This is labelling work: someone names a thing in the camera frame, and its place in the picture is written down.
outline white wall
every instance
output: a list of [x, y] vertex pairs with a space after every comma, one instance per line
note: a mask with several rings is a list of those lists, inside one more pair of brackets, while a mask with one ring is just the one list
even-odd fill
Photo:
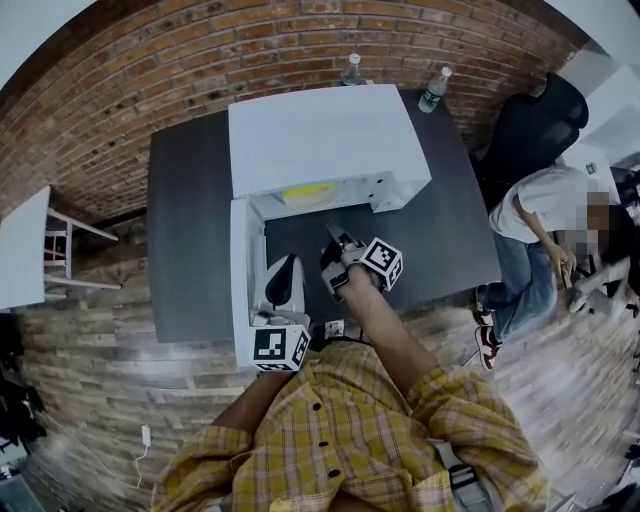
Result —
[[95, 0], [0, 0], [0, 88], [62, 25]]
[[640, 105], [629, 105], [596, 128], [584, 142], [603, 149], [612, 165], [640, 151]]
[[620, 66], [585, 97], [589, 105], [589, 123], [580, 132], [581, 138], [610, 122], [620, 110], [637, 105], [640, 101], [640, 82], [629, 66]]
[[613, 58], [640, 64], [640, 16], [628, 0], [545, 0]]
[[588, 98], [619, 67], [620, 64], [609, 57], [600, 46], [589, 41], [558, 74]]

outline white t-shirt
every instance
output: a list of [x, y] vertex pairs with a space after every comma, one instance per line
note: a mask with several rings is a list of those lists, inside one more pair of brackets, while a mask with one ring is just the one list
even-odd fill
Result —
[[513, 198], [517, 195], [522, 208], [535, 213], [548, 233], [567, 229], [586, 229], [587, 192], [597, 185], [583, 172], [571, 167], [550, 167], [521, 179], [509, 189], [496, 206], [489, 222], [496, 233], [525, 243], [538, 237], [522, 220]]

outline yellow plaid shirt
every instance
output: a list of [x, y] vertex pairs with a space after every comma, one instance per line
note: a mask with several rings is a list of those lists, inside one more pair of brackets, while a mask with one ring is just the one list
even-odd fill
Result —
[[436, 369], [405, 400], [374, 350], [334, 342], [280, 391], [252, 437], [210, 426], [153, 491], [154, 512], [328, 510], [338, 490], [386, 511], [453, 511], [429, 438], [490, 479], [505, 510], [542, 510], [540, 462], [509, 407], [473, 373]]

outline man's right hand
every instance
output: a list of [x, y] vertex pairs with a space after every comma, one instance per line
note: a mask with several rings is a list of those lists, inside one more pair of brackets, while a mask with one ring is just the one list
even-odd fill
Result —
[[337, 293], [343, 299], [349, 296], [365, 293], [370, 288], [376, 286], [377, 276], [367, 270], [367, 267], [361, 264], [351, 265], [349, 267], [349, 281], [338, 288]]
[[550, 243], [547, 247], [547, 254], [551, 260], [551, 266], [558, 276], [562, 279], [562, 267], [571, 272], [575, 268], [576, 257], [571, 251], [565, 250], [556, 243]]

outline water bottle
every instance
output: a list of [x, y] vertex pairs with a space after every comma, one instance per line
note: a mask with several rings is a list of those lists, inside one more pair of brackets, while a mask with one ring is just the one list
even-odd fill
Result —
[[340, 75], [342, 85], [360, 85], [362, 77], [360, 76], [360, 55], [352, 53], [349, 55], [349, 66]]
[[431, 79], [424, 93], [420, 96], [420, 101], [418, 102], [418, 108], [420, 110], [429, 113], [436, 109], [440, 98], [442, 98], [447, 91], [447, 82], [450, 76], [451, 69], [444, 67], [437, 76]]

